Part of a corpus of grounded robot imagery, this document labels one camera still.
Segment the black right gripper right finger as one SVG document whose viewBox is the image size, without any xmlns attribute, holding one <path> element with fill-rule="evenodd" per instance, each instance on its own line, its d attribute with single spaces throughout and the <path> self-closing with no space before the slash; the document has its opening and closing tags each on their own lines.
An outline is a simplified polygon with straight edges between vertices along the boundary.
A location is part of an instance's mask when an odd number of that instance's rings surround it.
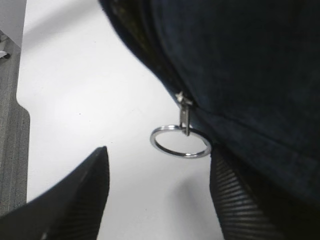
<svg viewBox="0 0 320 240">
<path fill-rule="evenodd" d="M 223 146 L 211 152 L 209 189 L 226 240 L 318 240 L 320 211 L 258 174 Z"/>
</svg>

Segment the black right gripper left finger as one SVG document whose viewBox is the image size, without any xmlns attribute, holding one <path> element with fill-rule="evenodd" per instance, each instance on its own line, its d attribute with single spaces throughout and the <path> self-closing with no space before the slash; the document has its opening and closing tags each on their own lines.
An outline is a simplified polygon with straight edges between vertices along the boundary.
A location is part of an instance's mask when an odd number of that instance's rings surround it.
<svg viewBox="0 0 320 240">
<path fill-rule="evenodd" d="M 109 157 L 103 146 L 51 189 L 2 216 L 0 238 L 96 240 L 109 189 Z"/>
</svg>

